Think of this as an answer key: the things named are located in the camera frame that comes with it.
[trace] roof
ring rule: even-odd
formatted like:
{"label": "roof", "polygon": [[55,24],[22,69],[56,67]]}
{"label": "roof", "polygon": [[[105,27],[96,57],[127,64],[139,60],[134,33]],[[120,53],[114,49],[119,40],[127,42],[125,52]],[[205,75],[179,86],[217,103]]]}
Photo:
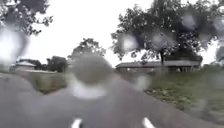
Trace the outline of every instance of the roof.
{"label": "roof", "polygon": [[[172,60],[172,61],[164,61],[165,66],[199,66],[200,62],[197,61],[189,61],[189,60]],[[121,63],[116,66],[116,68],[153,68],[161,66],[160,61],[152,61],[147,62],[146,64],[141,64],[141,62],[129,62],[129,63]]]}
{"label": "roof", "polygon": [[26,62],[26,61],[16,63],[16,65],[35,67],[35,65],[33,65],[33,64],[29,63],[29,62]]}

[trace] road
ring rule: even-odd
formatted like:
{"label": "road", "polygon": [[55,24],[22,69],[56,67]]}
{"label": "road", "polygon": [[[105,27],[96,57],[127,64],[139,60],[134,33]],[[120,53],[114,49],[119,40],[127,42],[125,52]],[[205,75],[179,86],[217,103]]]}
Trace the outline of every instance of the road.
{"label": "road", "polygon": [[21,77],[0,75],[2,128],[70,128],[75,118],[83,119],[84,128],[142,128],[144,117],[156,128],[219,128],[134,90],[121,78],[108,83],[106,96],[85,101],[69,88],[42,95]]}

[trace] sky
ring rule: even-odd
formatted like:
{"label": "sky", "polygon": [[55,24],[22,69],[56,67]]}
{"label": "sky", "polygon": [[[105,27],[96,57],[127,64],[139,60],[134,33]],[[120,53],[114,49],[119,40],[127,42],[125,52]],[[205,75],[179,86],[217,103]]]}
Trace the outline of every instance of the sky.
{"label": "sky", "polygon": [[[110,34],[115,32],[119,23],[118,16],[126,8],[138,4],[146,9],[152,0],[51,0],[47,15],[53,15],[49,27],[39,27],[42,32],[31,36],[30,43],[22,58],[38,59],[46,63],[53,55],[67,57],[83,38],[94,38],[101,46],[112,45]],[[203,52],[203,63],[213,61],[216,45]],[[119,63],[116,55],[108,51],[105,58],[115,66]],[[123,61],[133,61],[130,56]]]}

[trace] leafy tree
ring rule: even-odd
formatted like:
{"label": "leafy tree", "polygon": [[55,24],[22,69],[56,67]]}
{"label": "leafy tree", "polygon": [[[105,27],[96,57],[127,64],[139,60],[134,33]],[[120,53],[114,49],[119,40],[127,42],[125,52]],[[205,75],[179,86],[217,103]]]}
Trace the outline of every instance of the leafy tree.
{"label": "leafy tree", "polygon": [[197,55],[206,49],[212,39],[221,39],[219,30],[224,25],[219,4],[198,0],[196,4],[181,4],[180,0],[154,0],[152,7],[143,11],[137,5],[119,16],[118,30],[112,33],[113,50],[120,59],[125,55],[119,47],[119,35],[127,33],[136,38],[138,47],[132,52],[145,49],[142,60],[148,58],[191,59],[202,61]]}
{"label": "leafy tree", "polygon": [[45,14],[48,7],[47,0],[2,0],[0,26],[9,23],[27,35],[37,35],[41,30],[34,28],[34,24],[49,26],[52,22],[52,16],[37,18],[37,14]]}
{"label": "leafy tree", "polygon": [[63,72],[67,66],[67,61],[64,57],[53,56],[47,59],[47,69],[50,71]]}
{"label": "leafy tree", "polygon": [[83,41],[79,43],[78,47],[73,49],[72,55],[68,57],[75,58],[82,55],[83,53],[96,53],[101,56],[104,56],[106,50],[99,46],[99,42],[94,41],[94,39],[84,38]]}

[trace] building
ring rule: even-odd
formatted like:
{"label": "building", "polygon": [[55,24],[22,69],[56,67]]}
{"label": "building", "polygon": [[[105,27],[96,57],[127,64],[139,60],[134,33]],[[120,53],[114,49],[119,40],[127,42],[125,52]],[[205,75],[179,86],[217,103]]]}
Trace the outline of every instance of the building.
{"label": "building", "polygon": [[[164,66],[169,71],[197,71],[200,68],[200,62],[189,60],[172,60],[164,61]],[[132,72],[154,72],[162,67],[160,61],[146,62],[131,62],[121,63],[116,66],[118,71],[132,71]]]}
{"label": "building", "polygon": [[26,61],[18,62],[13,66],[13,70],[16,70],[16,71],[34,70],[34,68],[35,68],[35,65]]}

